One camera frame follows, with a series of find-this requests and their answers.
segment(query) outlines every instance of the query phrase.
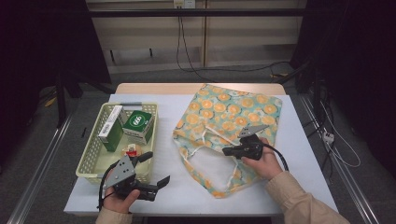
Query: floral bag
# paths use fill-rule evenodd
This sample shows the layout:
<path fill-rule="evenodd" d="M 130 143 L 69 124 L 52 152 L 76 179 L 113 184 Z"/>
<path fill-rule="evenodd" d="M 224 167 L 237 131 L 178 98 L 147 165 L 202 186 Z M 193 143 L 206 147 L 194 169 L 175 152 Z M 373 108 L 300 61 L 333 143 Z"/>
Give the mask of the floral bag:
<path fill-rule="evenodd" d="M 273 96 L 204 84 L 173 130 L 180 158 L 190 175 L 216 198 L 224 198 L 255 181 L 258 177 L 254 170 L 233 157 L 235 166 L 227 176 L 226 188 L 216 188 L 207 175 L 196 169 L 191 158 L 202 148 L 222 154 L 224 147 L 239 145 L 237 135 L 246 126 L 269 125 L 257 135 L 267 138 L 273 146 L 281 106 L 282 101 Z"/>

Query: light green basket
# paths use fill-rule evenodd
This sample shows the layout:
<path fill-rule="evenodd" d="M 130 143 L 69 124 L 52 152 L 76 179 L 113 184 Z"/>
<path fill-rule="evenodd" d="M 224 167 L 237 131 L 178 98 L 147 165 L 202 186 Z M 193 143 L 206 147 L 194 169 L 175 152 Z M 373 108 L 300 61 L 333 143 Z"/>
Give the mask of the light green basket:
<path fill-rule="evenodd" d="M 154 127 L 152 136 L 148 141 L 148 144 L 142 147 L 142 152 L 154 151 L 155 135 L 157 131 L 158 122 L 158 105 L 156 103 L 106 103 L 103 104 L 96 122 L 93 125 L 90 138 L 84 148 L 81 159 L 76 170 L 76 175 L 79 177 L 85 177 L 90 183 L 99 185 L 105 171 L 108 167 L 118 161 L 121 158 L 121 150 L 130 144 L 128 137 L 125 134 L 116 149 L 115 152 L 108 152 L 103 146 L 100 139 L 97 137 L 99 132 L 102 130 L 103 125 L 106 123 L 108 116 L 114 108 L 114 105 L 123 105 L 124 110 L 128 117 L 131 115 L 133 110 L 142 110 L 148 112 L 154 116 Z M 136 178 L 142 183 L 149 183 L 151 179 L 152 170 L 152 158 L 138 163 L 135 167 Z"/>

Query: cardboard box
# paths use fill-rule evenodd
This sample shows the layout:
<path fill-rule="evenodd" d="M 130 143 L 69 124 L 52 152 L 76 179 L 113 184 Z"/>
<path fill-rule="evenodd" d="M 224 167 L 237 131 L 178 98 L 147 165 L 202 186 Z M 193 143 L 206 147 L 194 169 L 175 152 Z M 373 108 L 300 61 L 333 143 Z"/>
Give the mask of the cardboard box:
<path fill-rule="evenodd" d="M 107 151 L 114 152 L 123 136 L 122 126 L 128 120 L 128 116 L 122 105 L 115 105 L 106 123 L 103 125 L 98 137 L 102 141 Z"/>
<path fill-rule="evenodd" d="M 152 136 L 153 121 L 154 117 L 150 113 L 134 110 L 123 125 L 123 131 L 130 142 L 146 145 Z"/>

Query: beige sleeve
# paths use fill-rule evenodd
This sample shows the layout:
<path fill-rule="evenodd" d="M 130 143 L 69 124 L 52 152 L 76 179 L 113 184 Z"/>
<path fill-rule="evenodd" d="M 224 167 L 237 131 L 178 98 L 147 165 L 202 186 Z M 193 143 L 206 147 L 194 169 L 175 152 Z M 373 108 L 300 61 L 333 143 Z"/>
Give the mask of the beige sleeve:
<path fill-rule="evenodd" d="M 111 210 L 102 207 L 99 212 L 99 216 L 96 219 L 96 224 L 131 224 L 132 214 L 123 214 L 118 212 L 113 212 Z"/>
<path fill-rule="evenodd" d="M 266 186 L 285 215 L 285 223 L 349 223 L 325 203 L 303 190 L 289 173 L 282 172 Z"/>

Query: white table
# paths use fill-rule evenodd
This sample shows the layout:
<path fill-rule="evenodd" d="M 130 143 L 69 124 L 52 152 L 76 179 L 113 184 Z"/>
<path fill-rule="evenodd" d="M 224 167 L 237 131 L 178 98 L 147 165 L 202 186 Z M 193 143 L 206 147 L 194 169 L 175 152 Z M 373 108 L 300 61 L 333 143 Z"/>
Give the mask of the white table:
<path fill-rule="evenodd" d="M 288 95 L 283 101 L 275 147 L 285 157 L 290 172 L 302 187 L 337 211 L 294 106 Z M 215 199 L 188 174 L 183 166 L 172 131 L 192 99 L 191 94 L 113 94 L 109 102 L 157 102 L 159 120 L 154 152 L 152 183 L 170 175 L 170 183 L 155 202 L 136 201 L 130 211 L 137 216 L 238 216 L 269 217 L 281 213 L 260 181 L 225 199 Z M 98 186 L 79 177 L 64 211 L 77 216 L 97 216 Z"/>

